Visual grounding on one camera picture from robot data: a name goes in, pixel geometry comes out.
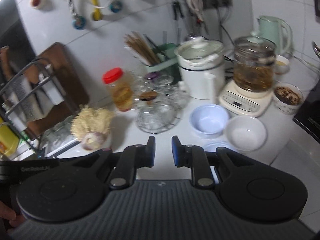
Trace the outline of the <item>person's left hand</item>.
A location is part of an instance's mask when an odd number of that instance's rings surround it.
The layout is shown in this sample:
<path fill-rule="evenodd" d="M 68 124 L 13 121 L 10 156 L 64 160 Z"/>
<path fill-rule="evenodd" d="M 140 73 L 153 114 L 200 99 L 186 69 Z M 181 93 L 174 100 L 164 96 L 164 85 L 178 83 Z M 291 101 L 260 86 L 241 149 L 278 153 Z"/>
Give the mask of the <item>person's left hand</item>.
<path fill-rule="evenodd" d="M 23 215 L 18 215 L 12 208 L 0 202 L 1 220 L 4 224 L 4 231 L 9 232 L 11 229 L 19 227 L 25 222 Z"/>

